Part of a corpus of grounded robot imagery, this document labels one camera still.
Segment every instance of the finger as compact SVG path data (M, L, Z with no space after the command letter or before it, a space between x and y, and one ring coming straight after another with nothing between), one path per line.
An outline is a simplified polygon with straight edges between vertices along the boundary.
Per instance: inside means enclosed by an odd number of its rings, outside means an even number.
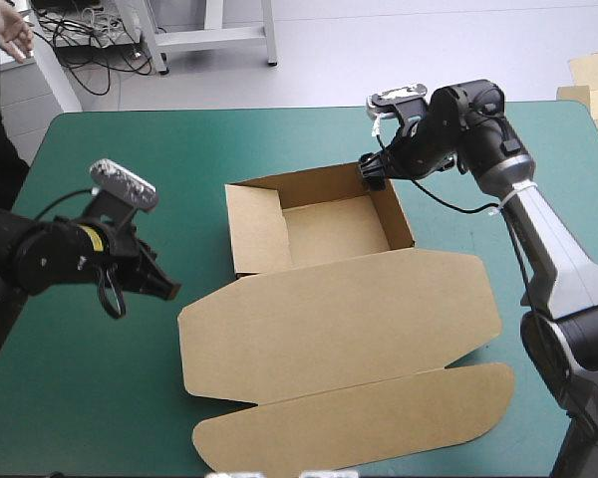
M18 50L20 50L20 52L23 54L23 56L26 58L29 56L29 51L27 50L27 48L23 45L23 43L20 41L19 38L16 38L15 40L13 40L12 42L16 48Z
M33 34L28 35L27 32L20 32L18 35L18 41L20 43L19 48L25 55L29 55L33 50Z
M24 60L25 60L24 54L12 42L1 41L0 48L2 48L2 50L7 52L9 55L11 55L16 62L24 63Z

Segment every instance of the white floor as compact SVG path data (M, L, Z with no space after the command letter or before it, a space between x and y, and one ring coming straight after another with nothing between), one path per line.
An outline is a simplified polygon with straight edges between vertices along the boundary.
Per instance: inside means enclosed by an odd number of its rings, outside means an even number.
M152 0L169 31L203 19L195 0ZM167 76L113 74L76 87L86 111L360 105L406 83L477 78L511 101L553 100L567 61L598 52L598 0L275 0L279 65L265 48L170 54ZM224 24L254 24L258 0L226 0ZM103 69L80 74L106 84Z

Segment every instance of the black robotic arm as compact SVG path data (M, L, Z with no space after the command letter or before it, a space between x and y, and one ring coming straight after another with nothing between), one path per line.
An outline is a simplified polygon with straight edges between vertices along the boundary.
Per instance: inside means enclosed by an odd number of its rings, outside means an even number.
M0 209L0 316L17 315L28 296L55 284L96 284L115 319L126 313L123 291L164 300L177 294L179 284L132 222L139 210L156 207L155 188L109 159L97 161L91 176L98 187L74 219L46 222Z
M456 165L498 198L525 280L521 303L530 309L523 344L572 418L551 476L598 478L598 265L533 182L535 162L505 116L503 91L478 80L438 89L429 104L426 92L413 85L368 98L372 118L397 118L400 127L389 145L380 140L379 152L361 157L360 173L382 189L387 178L417 184Z

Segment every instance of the electrical wire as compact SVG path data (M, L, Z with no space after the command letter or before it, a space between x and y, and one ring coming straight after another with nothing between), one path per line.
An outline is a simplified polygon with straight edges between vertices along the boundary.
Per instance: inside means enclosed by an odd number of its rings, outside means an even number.
M38 215L33 218L33 220L34 221L39 221L40 219L42 219L42 217L47 212L49 212L51 209L53 209L54 207L56 207L61 202L64 202L67 199L70 199L72 197L79 196L80 194L91 194L91 189L78 189L77 191L69 192L68 194L65 194L64 196L60 196L58 199L56 199L51 204L49 204L47 207L45 207L42 211L40 211L38 213Z
M84 19L86 14L91 15L90 22L66 19L66 9L59 16L57 14L50 15L46 10L37 10L34 8L34 11L38 16L40 26L45 32L51 35L51 39L49 40L45 35L40 35L37 32L34 33L53 49L62 67L68 71L76 82L89 94L94 96L107 95L112 87L111 72L133 73L141 76L148 76L152 73L150 56L146 54L138 43L132 42L134 50L137 52L139 47L141 54L146 58L146 60L139 66L134 66L127 59L123 46L118 44L117 40L122 34L126 34L130 39L133 38L120 18L110 14L96 12L92 8L86 8L81 12L82 19ZM120 32L117 37L114 34L114 31ZM69 58L68 55L64 54L65 52L60 51L61 46L58 45L58 40L63 40L68 46L85 46L73 38L75 35L81 35L88 39L88 45L86 46L90 50L90 55L80 59L80 61ZM126 64L127 68L111 65L109 55L107 55L105 51L110 48L113 48L115 53L117 53ZM98 59L96 52L101 52L104 58L102 60ZM97 65L107 70L107 85L103 90L95 91L89 88L86 83L78 77L76 72L89 65Z

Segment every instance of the black cable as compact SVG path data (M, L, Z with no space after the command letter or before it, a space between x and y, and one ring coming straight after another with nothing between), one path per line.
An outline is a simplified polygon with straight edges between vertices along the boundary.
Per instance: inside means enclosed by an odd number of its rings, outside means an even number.
M40 10L36 10L36 13L38 14L39 18L40 18L40 25L41 27L52 34L52 39L51 41L49 41L48 39L44 38L42 35L38 35L40 38L42 38L56 53L56 56L60 59L61 65L63 66L63 68L65 68L66 70L69 71L69 73L74 77L74 79L76 80L76 82L88 93L90 93L91 95L95 95L95 96L104 96L106 95L112 87L112 81L111 81L111 71L115 71L115 72L121 72L121 73L135 73L141 76L148 76L152 73L152 65L150 63L150 56L147 55L147 53L144 51L144 49L142 49L142 47L140 47L140 51L142 52L142 54L145 56L146 60L139 65L138 67L132 65L126 58L124 51L123 51L123 46L118 44L116 42L116 40L111 36L111 35L97 35L96 30L84 23L81 23L79 21L73 21L73 20L67 20L65 19L66 16L66 9L64 11L64 13L62 14L60 20L55 19L55 18L51 18L48 16L48 14L46 12L40 11ZM124 23L121 24L122 28L124 29L124 32L126 33L126 35L132 40L134 47L137 47L139 44L133 41L133 37L131 37L129 31L127 30L126 26L124 25ZM71 32L71 33L78 33L81 35L84 35L85 37L88 38L89 41L89 48L91 50L91 56L83 59L81 61L75 61L72 59L68 59L66 58L64 55L60 54L59 51L59 46L58 46L58 38L64 40L66 42L67 45L69 46L81 46L80 43L78 43L75 39L66 36L64 33L66 32ZM106 52L104 52L104 50L106 49L106 47L102 44L100 37L104 37L109 41L110 46L114 46L116 53L118 53L118 55L120 56L120 58L124 61L124 63L126 63L126 65L128 66L128 68L118 68L118 67L114 67L111 65L110 61L109 61L109 57L107 56ZM95 48L96 45L94 45L94 42L97 44L97 47L99 47L99 50L104 54L104 63L102 61L99 61L96 59L95 56ZM86 67L87 65L98 65L101 67L104 67L107 69L107 86L105 87L105 89L101 92L96 92L92 89L90 89L89 87L87 87L87 85L77 76L76 72L74 70L78 70L82 67ZM148 66L149 69L147 71L144 71L144 68Z
M60 196L58 199L56 199L51 204L49 204L47 207L45 207L42 211L40 211L40 213L37 216L35 216L33 218L33 220L39 221L47 212L49 212L51 209L56 207L61 202L66 201L67 199L70 199L74 196L78 196L80 194L91 194L91 189L78 189L77 191L69 192L68 194L65 194L64 196Z
M416 180L410 179L410 182L414 186L416 186L418 189L420 189L423 193L425 193L426 195L431 197L438 204L442 204L443 206L448 207L449 209L452 209L456 212L461 212L462 214L476 214L478 212L484 211L485 209L489 209L490 207L498 207L498 204L496 204L494 202L488 202L487 204L483 204L482 206L476 207L474 209L463 209L462 207L458 207L458 206L455 206L453 204L443 201L438 196L435 196L430 191L428 191L427 189L422 187Z
M388 150L386 149L386 147L384 146L383 141L381 140L381 135L377 134L376 138L377 138L377 141L379 142L379 146L381 147L381 150L383 151L383 153L390 154L388 152ZM421 186L415 179L410 179L410 182L414 186L416 186L420 191L422 191L424 194L426 194L427 196L432 198L434 201L436 201L438 204L441 204L445 207L448 207L449 209L451 209L453 211L460 212L462 214L476 214L478 212L484 211L485 209L489 209L490 207L498 207L498 204L493 203L493 202L488 202L487 204L483 204L482 206L476 207L474 209L463 209L462 207L458 207L458 206L455 206L454 204L450 204L449 202L443 201L438 196L436 196L435 194L433 194L432 192L430 192L429 190L427 190L423 186Z

